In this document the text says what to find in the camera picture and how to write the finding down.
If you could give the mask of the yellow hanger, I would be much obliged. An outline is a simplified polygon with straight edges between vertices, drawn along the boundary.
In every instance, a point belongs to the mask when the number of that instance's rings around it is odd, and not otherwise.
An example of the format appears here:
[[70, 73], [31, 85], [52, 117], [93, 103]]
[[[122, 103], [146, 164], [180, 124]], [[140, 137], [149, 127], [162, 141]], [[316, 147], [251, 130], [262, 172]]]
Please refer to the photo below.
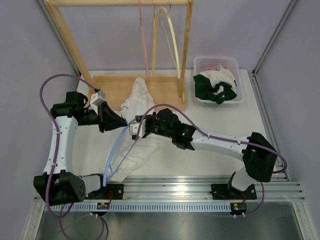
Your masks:
[[156, 75], [156, 59], [157, 59], [157, 33], [158, 33], [158, 12], [156, 1], [153, 0], [153, 47], [152, 47], [152, 77]]

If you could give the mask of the pink t shirt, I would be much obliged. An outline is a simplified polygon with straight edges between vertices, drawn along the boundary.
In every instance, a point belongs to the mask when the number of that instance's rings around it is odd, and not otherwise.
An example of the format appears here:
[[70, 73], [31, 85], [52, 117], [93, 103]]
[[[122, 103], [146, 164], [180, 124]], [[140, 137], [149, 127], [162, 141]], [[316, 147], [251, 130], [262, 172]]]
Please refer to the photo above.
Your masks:
[[[229, 67], [224, 67], [224, 69], [227, 69], [227, 70], [229, 70], [229, 71], [232, 70], [232, 69], [229, 68]], [[204, 71], [217, 71], [217, 70], [218, 70], [218, 66], [217, 66], [217, 65], [216, 65], [216, 66], [206, 67], [206, 68], [204, 69]]]

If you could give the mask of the dark green t shirt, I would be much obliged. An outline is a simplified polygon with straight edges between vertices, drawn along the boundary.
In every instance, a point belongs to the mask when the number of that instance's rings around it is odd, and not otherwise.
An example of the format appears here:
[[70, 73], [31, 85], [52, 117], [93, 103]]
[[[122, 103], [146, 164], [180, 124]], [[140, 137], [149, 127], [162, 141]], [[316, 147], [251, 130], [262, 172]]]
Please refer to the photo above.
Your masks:
[[220, 64], [217, 68], [218, 70], [203, 70], [195, 75], [193, 80], [197, 99], [221, 105], [235, 99], [238, 94], [233, 73]]

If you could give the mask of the pink hanger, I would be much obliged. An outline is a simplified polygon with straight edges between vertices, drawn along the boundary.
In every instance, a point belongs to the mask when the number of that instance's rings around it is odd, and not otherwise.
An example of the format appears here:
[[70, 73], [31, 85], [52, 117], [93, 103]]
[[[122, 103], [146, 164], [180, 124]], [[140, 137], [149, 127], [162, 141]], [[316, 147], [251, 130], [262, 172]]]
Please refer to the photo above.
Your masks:
[[142, 45], [143, 45], [143, 56], [144, 56], [144, 64], [145, 64], [145, 75], [146, 75], [146, 78], [148, 78], [149, 77], [149, 61], [148, 61], [148, 52], [147, 52], [144, 25], [143, 25], [144, 21], [143, 21], [141, 0], [138, 0], [138, 7], [139, 7], [139, 20], [140, 20], [140, 27], [141, 27]]

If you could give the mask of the blue white hanger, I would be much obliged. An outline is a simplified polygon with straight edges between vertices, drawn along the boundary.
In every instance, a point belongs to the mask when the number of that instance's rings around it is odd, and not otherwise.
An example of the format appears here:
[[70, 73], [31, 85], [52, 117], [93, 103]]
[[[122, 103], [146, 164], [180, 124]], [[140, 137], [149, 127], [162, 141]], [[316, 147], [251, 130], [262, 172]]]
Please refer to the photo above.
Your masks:
[[129, 129], [130, 127], [130, 124], [132, 124], [134, 121], [136, 120], [136, 117], [133, 117], [128, 123], [127, 123], [127, 126], [125, 126], [123, 128], [123, 130], [120, 132], [119, 136], [117, 137], [117, 139], [115, 140], [113, 146], [112, 146], [112, 149], [111, 149], [111, 152], [107, 158], [107, 161], [106, 161], [106, 164], [105, 164], [105, 167], [104, 167], [104, 172], [103, 172], [103, 178], [102, 178], [102, 186], [105, 187], [107, 185], [107, 180], [109, 178], [111, 178], [114, 174], [114, 171], [112, 169], [112, 166], [111, 166], [111, 162], [113, 160], [113, 157], [116, 153], [116, 150], [118, 148], [118, 145], [120, 144], [120, 141], [122, 140], [124, 134], [126, 133], [126, 131]]

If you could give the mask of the cream hanger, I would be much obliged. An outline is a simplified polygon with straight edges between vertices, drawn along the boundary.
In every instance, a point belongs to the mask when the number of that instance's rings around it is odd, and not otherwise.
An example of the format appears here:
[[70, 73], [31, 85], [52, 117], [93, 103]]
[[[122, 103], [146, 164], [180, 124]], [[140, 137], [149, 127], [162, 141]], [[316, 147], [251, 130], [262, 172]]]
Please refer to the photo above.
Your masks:
[[[173, 64], [176, 69], [177, 78], [180, 79], [181, 67], [179, 62], [179, 52], [178, 52], [178, 45], [177, 45], [175, 30], [174, 30], [173, 22], [171, 19], [171, 14], [166, 8], [161, 7], [159, 9], [159, 15], [160, 15], [161, 27], [164, 32], [165, 39], [167, 41], [167, 45], [169, 47], [169, 51], [173, 60]], [[168, 28], [164, 23], [164, 17], [166, 17]]]

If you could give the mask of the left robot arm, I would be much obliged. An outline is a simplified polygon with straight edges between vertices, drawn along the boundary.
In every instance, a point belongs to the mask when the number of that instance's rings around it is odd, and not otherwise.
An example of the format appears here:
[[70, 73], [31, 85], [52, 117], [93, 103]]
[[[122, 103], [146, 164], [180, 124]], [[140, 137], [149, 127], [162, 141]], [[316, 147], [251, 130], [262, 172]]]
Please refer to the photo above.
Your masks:
[[35, 176], [33, 186], [50, 206], [82, 202], [90, 193], [97, 199], [108, 194], [100, 173], [79, 177], [73, 173], [73, 147], [79, 126], [98, 126], [104, 133], [127, 126], [106, 101], [99, 100], [96, 110], [85, 107], [88, 98], [70, 91], [65, 102], [54, 104], [50, 152], [42, 175]]

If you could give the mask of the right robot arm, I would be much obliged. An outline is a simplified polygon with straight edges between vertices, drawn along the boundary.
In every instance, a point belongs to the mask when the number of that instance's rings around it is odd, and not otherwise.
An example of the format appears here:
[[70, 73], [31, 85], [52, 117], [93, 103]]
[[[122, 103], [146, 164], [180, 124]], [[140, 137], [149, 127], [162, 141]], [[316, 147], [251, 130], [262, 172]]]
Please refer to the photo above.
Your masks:
[[150, 115], [136, 116], [129, 125], [129, 133], [133, 139], [146, 138], [150, 134], [166, 137], [182, 150], [212, 151], [243, 162], [244, 166], [231, 175], [228, 183], [211, 185], [215, 200], [257, 199], [254, 184], [271, 180], [278, 158], [276, 150], [258, 132], [248, 137], [214, 135], [192, 122], [181, 122], [168, 108]]

